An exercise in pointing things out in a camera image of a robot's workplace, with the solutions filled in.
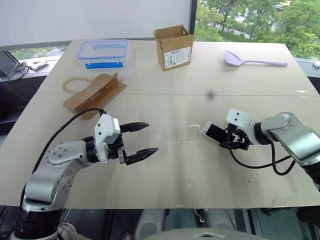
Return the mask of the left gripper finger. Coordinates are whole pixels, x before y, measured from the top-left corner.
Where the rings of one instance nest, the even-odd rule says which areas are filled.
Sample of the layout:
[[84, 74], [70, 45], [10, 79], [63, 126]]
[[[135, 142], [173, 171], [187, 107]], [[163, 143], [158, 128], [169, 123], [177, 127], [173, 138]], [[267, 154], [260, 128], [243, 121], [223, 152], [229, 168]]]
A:
[[126, 156], [124, 163], [128, 166], [143, 161], [153, 155], [158, 149], [158, 147], [154, 147], [139, 150], [133, 155]]
[[127, 133], [127, 132], [137, 132], [149, 126], [148, 123], [145, 122], [131, 122], [120, 125], [120, 132]]

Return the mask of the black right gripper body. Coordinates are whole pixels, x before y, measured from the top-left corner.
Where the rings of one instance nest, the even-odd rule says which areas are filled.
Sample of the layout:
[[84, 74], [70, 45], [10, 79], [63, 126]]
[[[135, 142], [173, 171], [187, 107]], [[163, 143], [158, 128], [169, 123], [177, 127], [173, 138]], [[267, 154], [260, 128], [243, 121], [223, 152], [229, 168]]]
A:
[[231, 148], [229, 149], [241, 149], [247, 151], [249, 149], [249, 145], [251, 144], [247, 134], [231, 123], [229, 123], [228, 126], [234, 126], [234, 132], [232, 135], [226, 135], [226, 140], [229, 140], [231, 143]]

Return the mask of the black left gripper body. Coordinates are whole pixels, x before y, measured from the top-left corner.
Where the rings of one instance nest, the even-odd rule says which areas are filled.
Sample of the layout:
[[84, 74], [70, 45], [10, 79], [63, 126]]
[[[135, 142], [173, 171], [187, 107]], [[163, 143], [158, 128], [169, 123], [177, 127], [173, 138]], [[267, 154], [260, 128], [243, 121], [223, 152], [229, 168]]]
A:
[[120, 164], [127, 163], [127, 154], [125, 151], [122, 134], [120, 134], [112, 144], [108, 144], [108, 160], [119, 160]]

